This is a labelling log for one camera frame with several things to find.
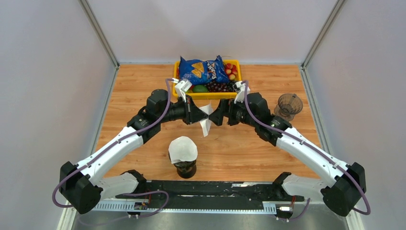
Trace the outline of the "white paper coffee filter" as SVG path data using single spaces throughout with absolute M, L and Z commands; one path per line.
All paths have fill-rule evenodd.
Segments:
M 169 145 L 168 151 L 172 164 L 191 162 L 198 157 L 196 144 L 186 136 L 181 136 L 173 140 Z

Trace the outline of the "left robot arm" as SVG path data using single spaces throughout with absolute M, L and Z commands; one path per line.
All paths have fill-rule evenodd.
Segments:
M 198 107 L 191 96 L 179 97 L 175 103 L 170 92 L 157 89 L 147 98 L 146 105 L 127 123 L 120 133 L 89 157 L 73 164 L 69 161 L 60 168 L 59 184 L 54 192 L 60 192 L 80 214 L 91 211 L 106 198 L 131 194 L 142 198 L 146 185 L 134 171 L 105 179 L 104 175 L 122 158 L 152 139 L 161 124 L 182 120 L 191 125 L 208 118 L 210 104 Z

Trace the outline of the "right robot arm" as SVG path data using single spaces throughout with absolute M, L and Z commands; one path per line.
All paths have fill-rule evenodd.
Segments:
M 273 187 L 279 200 L 289 196 L 322 199 L 331 211 L 342 217 L 352 210 L 363 215 L 371 213 L 365 195 L 364 167 L 357 162 L 349 165 L 309 141 L 288 121 L 273 115 L 260 93 L 250 93 L 242 101 L 220 100 L 209 119 L 221 126 L 224 117 L 228 118 L 230 126 L 246 124 L 253 127 L 262 140 L 293 155 L 319 176 L 317 180 L 282 173 L 278 177 L 280 182 Z

